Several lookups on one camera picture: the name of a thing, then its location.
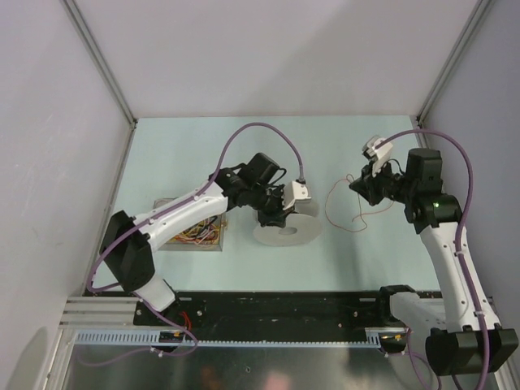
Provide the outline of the grey perforated cable spool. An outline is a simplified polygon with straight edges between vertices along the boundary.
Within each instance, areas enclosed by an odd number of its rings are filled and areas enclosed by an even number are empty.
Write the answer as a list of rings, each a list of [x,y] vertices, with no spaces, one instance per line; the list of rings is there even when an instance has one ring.
[[[259,223],[253,237],[263,245],[287,247],[306,245],[321,235],[323,225],[319,219],[319,204],[315,200],[297,203],[285,227],[262,227]]]

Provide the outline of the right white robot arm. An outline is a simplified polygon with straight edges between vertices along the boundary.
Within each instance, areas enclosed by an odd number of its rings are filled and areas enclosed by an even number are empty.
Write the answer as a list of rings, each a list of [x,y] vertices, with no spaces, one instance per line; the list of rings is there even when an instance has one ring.
[[[349,187],[372,206],[384,198],[404,205],[407,221],[430,256],[442,296],[435,303],[409,287],[391,287],[390,296],[375,305],[376,319],[384,326],[401,321],[410,327],[438,376],[498,371],[519,346],[518,336],[502,327],[483,292],[461,225],[460,204],[443,191],[440,152],[411,149],[403,173],[392,171],[388,151],[363,154],[368,163]]]

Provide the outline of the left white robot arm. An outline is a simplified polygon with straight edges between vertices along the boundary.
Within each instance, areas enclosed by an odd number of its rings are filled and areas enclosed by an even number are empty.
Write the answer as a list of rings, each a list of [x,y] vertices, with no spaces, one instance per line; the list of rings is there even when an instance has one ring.
[[[147,214],[114,214],[102,240],[101,262],[125,292],[148,303],[161,324],[175,322],[180,306],[173,288],[157,274],[154,253],[173,236],[237,207],[255,210],[263,227],[284,227],[301,184],[272,185],[280,169],[265,154],[257,153],[248,163],[218,169],[200,188]]]

